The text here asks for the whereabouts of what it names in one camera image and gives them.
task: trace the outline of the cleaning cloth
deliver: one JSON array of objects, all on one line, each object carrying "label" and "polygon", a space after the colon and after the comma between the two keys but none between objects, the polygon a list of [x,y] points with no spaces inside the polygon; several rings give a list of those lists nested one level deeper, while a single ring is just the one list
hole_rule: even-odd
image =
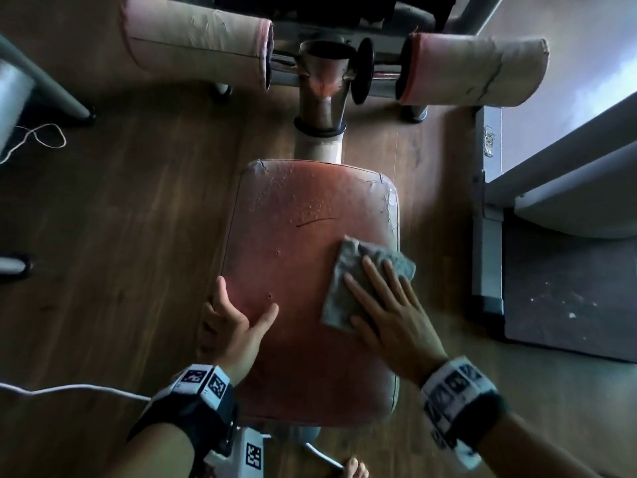
[{"label": "cleaning cloth", "polygon": [[351,273],[354,279],[358,281],[370,295],[378,299],[376,290],[372,286],[362,266],[361,259],[365,255],[371,258],[385,280],[387,280],[387,276],[382,266],[383,260],[389,260],[394,266],[396,275],[402,275],[409,281],[413,279],[416,273],[416,264],[405,257],[401,252],[382,247],[381,245],[365,243],[346,235],[336,259],[332,281],[323,303],[321,322],[324,324],[346,332],[354,332],[354,328],[350,323],[350,317],[352,315],[359,315],[363,319],[366,319],[372,328],[376,328],[370,321],[367,312],[362,308],[362,305],[356,300],[356,297],[350,292],[350,289],[347,288],[343,280],[343,276],[346,272]]}]

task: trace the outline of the seat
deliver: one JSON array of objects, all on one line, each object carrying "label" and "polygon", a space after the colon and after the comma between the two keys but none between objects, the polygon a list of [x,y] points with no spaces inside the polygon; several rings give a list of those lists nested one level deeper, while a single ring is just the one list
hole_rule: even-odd
[{"label": "seat", "polygon": [[398,249],[397,194],[385,176],[308,160],[243,171],[221,275],[254,322],[280,312],[237,393],[247,420],[355,426],[388,418],[398,378],[354,334],[320,323],[343,236]]}]

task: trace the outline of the white cable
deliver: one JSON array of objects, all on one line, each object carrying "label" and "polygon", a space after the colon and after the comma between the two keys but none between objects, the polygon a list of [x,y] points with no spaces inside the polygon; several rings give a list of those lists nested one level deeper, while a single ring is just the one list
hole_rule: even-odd
[{"label": "white cable", "polygon": [[49,387],[47,389],[28,391],[27,389],[22,389],[17,385],[4,384],[4,382],[0,382],[0,388],[7,389],[8,391],[13,391],[14,393],[22,394],[23,396],[37,396],[39,394],[55,393],[56,391],[66,391],[67,389],[92,389],[93,391],[104,391],[107,393],[117,394],[118,396],[123,396],[125,398],[138,399],[139,401],[150,401],[150,398],[148,396],[141,396],[139,394],[120,391],[119,389],[114,389],[112,387],[105,387],[103,385],[94,384],[58,385],[55,387]]},{"label": "white cable", "polygon": [[[115,389],[113,387],[105,387],[104,385],[95,385],[95,384],[67,384],[67,385],[57,385],[55,387],[47,387],[46,389],[38,389],[37,391],[29,391],[27,389],[23,389],[22,387],[18,387],[17,385],[5,384],[4,382],[0,382],[0,389],[6,389],[7,391],[12,391],[14,393],[22,394],[23,396],[38,396],[40,394],[48,394],[55,393],[57,391],[67,391],[70,389],[91,389],[92,391],[104,391],[106,393],[117,394],[118,396],[123,396],[125,398],[137,399],[139,401],[150,401],[148,396],[142,396],[140,394],[129,393],[126,391],[120,391],[119,389]],[[263,439],[269,439],[271,435],[261,435]],[[337,467],[339,470],[343,469],[342,464],[338,461],[333,460],[328,455],[323,454],[321,451],[317,450],[310,443],[306,443],[305,447],[312,451],[319,458],[324,459],[330,465]]]},{"label": "white cable", "polygon": [[[48,125],[52,125],[54,128],[56,128],[58,130],[58,132],[60,133],[60,136],[62,136],[62,144],[60,144],[59,146],[50,146],[49,144],[46,144],[44,142],[42,142],[40,140],[40,138],[37,136],[37,132],[43,128],[46,127]],[[27,142],[27,139],[29,138],[29,136],[31,134],[33,134],[36,138],[36,141],[40,144],[42,144],[43,146],[46,146],[48,148],[52,148],[52,149],[61,149],[64,146],[66,146],[66,137],[64,136],[64,133],[62,132],[62,129],[60,129],[60,127],[57,124],[52,124],[52,123],[47,123],[47,124],[42,124],[37,126],[36,128],[33,129],[29,129],[27,127],[23,127],[21,125],[17,125],[15,126],[17,128],[20,129],[25,129],[27,131],[27,133],[24,135],[24,137],[22,138],[21,142],[17,143],[16,145],[14,145],[11,149],[9,149],[9,151],[7,151],[7,153],[4,155],[4,158],[2,158],[2,160],[0,160],[0,166],[2,166],[5,162],[7,162],[10,158],[11,158],[11,154],[13,154],[13,152],[18,149],[22,144],[24,144],[25,142]]]},{"label": "white cable", "polygon": [[310,451],[312,451],[319,458],[323,458],[324,460],[326,460],[330,465],[337,467],[339,470],[343,469],[342,464],[340,464],[338,461],[333,460],[328,455],[323,454],[321,451],[319,451],[316,448],[314,448],[314,446],[312,446],[310,443],[306,443],[305,447],[307,449],[309,449]]}]

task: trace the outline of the foot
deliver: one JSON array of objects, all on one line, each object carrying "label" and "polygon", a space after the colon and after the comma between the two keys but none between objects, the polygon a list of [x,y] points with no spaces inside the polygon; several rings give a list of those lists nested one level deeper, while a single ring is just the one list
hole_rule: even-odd
[{"label": "foot", "polygon": [[350,458],[343,468],[343,478],[370,478],[370,471],[356,458]]}]

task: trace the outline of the wristband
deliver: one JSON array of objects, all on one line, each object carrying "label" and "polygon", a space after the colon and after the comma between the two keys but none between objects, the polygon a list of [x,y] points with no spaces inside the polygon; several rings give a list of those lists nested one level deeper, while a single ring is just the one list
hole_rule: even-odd
[{"label": "wristband", "polygon": [[436,370],[421,392],[438,449],[462,468],[474,469],[482,461],[476,444],[506,412],[496,386],[463,356]]},{"label": "wristband", "polygon": [[127,441],[158,423],[178,427],[194,449],[192,477],[201,472],[203,458],[210,450],[230,455],[237,416],[234,389],[222,369],[192,364],[150,400]]}]

